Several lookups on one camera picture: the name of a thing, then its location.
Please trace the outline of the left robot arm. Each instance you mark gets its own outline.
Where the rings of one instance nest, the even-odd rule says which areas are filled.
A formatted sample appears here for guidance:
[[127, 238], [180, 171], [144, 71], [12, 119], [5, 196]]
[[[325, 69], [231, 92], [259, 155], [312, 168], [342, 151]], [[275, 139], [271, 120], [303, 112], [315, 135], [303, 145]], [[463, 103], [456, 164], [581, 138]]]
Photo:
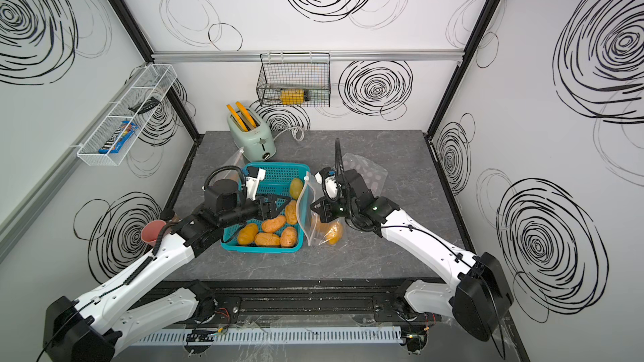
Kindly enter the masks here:
[[205, 184], [205, 200], [159, 233], [152, 249], [119, 274], [75, 300], [48, 306], [41, 352], [53, 361], [109, 361], [141, 338], [173, 323], [208, 320], [218, 306], [206, 284], [193, 281], [170, 295], [135, 304], [170, 273], [221, 241], [228, 227], [277, 217], [289, 198], [258, 194], [247, 178]]

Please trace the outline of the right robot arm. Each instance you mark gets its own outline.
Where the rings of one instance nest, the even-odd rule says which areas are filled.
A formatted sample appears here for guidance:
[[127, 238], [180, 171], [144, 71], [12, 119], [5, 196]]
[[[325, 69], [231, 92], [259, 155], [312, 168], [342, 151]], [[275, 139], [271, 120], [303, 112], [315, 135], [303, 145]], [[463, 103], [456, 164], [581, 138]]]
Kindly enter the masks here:
[[442, 279], [441, 284], [417, 280], [405, 289], [405, 302], [415, 313], [452, 318], [481, 341], [501, 333], [514, 298], [501, 263], [492, 254], [476, 255], [446, 241], [394, 201], [375, 196], [354, 169], [324, 168], [309, 181], [322, 192], [310, 205], [320, 222], [344, 219], [359, 231], [402, 247]]

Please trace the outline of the potato edge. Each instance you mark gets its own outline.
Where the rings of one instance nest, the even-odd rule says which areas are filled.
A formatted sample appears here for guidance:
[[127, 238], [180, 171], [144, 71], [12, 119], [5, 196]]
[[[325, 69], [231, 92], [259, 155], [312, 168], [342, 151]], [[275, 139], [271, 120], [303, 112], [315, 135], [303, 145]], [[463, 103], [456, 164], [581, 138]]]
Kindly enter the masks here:
[[290, 201], [286, 205], [284, 215], [288, 225], [296, 226], [298, 224], [297, 202], [295, 200]]

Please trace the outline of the clear zipper bag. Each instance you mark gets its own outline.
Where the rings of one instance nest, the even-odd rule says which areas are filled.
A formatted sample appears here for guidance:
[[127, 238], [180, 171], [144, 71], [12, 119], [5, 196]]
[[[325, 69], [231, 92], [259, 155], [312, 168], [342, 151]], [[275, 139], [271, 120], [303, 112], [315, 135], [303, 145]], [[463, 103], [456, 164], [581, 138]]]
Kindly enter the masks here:
[[231, 157], [229, 157], [222, 165], [223, 166], [237, 166], [240, 169], [243, 169], [246, 165], [246, 160], [244, 157], [245, 149], [243, 147], [239, 148], [234, 152]]

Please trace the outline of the greenish potato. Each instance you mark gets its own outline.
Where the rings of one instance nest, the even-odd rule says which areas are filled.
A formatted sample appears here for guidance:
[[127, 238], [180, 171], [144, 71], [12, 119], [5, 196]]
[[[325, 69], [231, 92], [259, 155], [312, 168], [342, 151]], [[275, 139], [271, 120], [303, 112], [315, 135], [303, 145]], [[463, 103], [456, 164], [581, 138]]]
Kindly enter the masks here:
[[289, 194], [292, 199], [299, 199], [304, 189], [304, 181], [300, 178], [295, 178], [289, 185]]

